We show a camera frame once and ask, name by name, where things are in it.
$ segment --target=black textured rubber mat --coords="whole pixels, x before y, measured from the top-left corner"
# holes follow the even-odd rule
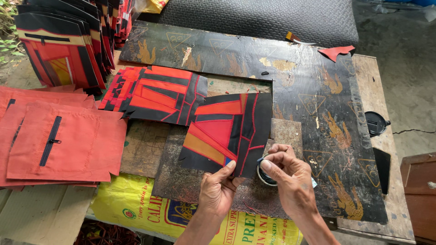
[[[276,40],[291,31],[326,48],[359,39],[351,0],[170,0],[160,14],[138,20]]]

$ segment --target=forearm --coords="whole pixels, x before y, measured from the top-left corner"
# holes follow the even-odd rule
[[[207,245],[214,238],[224,217],[198,210],[174,245]]]
[[[309,245],[340,245],[319,213],[293,219]]]

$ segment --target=zipper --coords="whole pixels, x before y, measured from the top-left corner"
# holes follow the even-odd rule
[[[45,46],[45,41],[44,41],[44,40],[70,42],[70,39],[69,39],[69,38],[64,38],[64,37],[50,37],[50,36],[37,35],[37,34],[30,34],[30,33],[24,33],[24,35],[25,35],[26,37],[31,37],[31,38],[38,38],[38,39],[41,39],[41,44],[42,44],[42,46]]]
[[[62,117],[57,116],[54,119],[53,127],[51,128],[50,134],[48,135],[47,143],[45,144],[44,152],[42,153],[41,161],[39,162],[39,166],[44,167],[47,163],[48,155],[50,155],[51,148],[53,147],[53,143],[61,143],[62,141],[56,140],[56,134],[59,130],[59,125],[61,124]]]

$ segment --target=leaf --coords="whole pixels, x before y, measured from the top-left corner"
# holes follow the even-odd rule
[[[20,52],[11,52],[11,54],[13,55],[20,55],[20,56],[24,56],[24,54],[20,53]]]

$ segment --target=yellow plastic sack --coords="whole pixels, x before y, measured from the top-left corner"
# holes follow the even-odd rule
[[[143,13],[160,14],[162,9],[168,3],[168,0],[145,0],[145,9]]]
[[[198,205],[151,196],[153,183],[153,178],[132,174],[112,177],[111,183],[101,182],[91,204],[95,217],[179,237]],[[291,220],[230,210],[210,244],[300,245],[302,239]]]

